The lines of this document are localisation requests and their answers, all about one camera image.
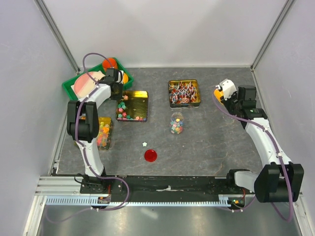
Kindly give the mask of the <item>clear glass jar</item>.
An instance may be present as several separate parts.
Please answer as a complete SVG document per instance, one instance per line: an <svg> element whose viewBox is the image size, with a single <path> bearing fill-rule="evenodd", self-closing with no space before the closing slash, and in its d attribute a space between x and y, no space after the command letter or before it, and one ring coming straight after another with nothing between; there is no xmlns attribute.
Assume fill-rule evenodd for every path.
<svg viewBox="0 0 315 236"><path fill-rule="evenodd" d="M183 131L184 116L180 112L174 112L170 120L170 132L172 134L180 134Z"/></svg>

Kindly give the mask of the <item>red round lid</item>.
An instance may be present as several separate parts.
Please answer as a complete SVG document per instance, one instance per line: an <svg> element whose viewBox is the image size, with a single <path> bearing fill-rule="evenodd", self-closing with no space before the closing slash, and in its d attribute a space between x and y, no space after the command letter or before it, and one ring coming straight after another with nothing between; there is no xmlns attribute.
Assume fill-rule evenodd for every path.
<svg viewBox="0 0 315 236"><path fill-rule="evenodd" d="M157 157L158 157L158 155L157 155L156 151L153 149L148 149L144 153L144 159L147 162L155 162Z"/></svg>

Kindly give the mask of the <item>tin of pastel star candies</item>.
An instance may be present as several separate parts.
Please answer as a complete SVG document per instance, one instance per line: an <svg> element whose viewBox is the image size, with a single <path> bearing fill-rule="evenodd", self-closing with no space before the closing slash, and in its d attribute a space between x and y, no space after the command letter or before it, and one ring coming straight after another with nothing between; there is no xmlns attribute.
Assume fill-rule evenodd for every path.
<svg viewBox="0 0 315 236"><path fill-rule="evenodd" d="M149 95L143 90L125 90L117 101L116 120L122 122L146 122L148 120Z"/></svg>

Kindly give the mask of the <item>yellow plastic scoop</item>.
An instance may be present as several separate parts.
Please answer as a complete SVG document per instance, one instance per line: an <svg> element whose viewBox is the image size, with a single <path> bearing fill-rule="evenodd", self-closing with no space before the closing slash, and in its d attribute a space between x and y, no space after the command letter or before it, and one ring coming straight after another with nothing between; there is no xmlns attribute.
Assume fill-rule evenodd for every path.
<svg viewBox="0 0 315 236"><path fill-rule="evenodd" d="M217 99L217 101L223 105L223 101L224 101L224 94L223 94L223 91L222 90L219 90L218 88L216 88L214 90L214 96L215 98Z"/></svg>

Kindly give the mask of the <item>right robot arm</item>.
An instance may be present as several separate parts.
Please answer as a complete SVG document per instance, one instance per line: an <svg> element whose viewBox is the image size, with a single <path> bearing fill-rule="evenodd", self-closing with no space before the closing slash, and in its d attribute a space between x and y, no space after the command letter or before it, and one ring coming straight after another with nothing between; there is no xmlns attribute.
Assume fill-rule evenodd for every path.
<svg viewBox="0 0 315 236"><path fill-rule="evenodd" d="M262 162L259 174L245 169L230 170L225 181L227 191L235 194L245 188L254 192L261 203L296 202L304 169L301 164L294 164L276 141L265 111L256 106L256 88L236 87L226 80L217 86L214 95L225 111L241 122Z"/></svg>

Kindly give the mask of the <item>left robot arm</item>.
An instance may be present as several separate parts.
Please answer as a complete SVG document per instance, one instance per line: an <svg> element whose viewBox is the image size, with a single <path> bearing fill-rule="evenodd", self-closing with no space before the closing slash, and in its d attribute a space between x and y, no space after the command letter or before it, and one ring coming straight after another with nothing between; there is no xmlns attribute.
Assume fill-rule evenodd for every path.
<svg viewBox="0 0 315 236"><path fill-rule="evenodd" d="M85 174L94 177L91 188L96 193L104 193L108 188L105 167L102 164L97 147L99 133L98 108L110 99L119 100L123 93L124 72L108 68L97 80L90 72L86 75L90 82L83 85L78 100L71 100L67 105L67 133L80 149Z"/></svg>

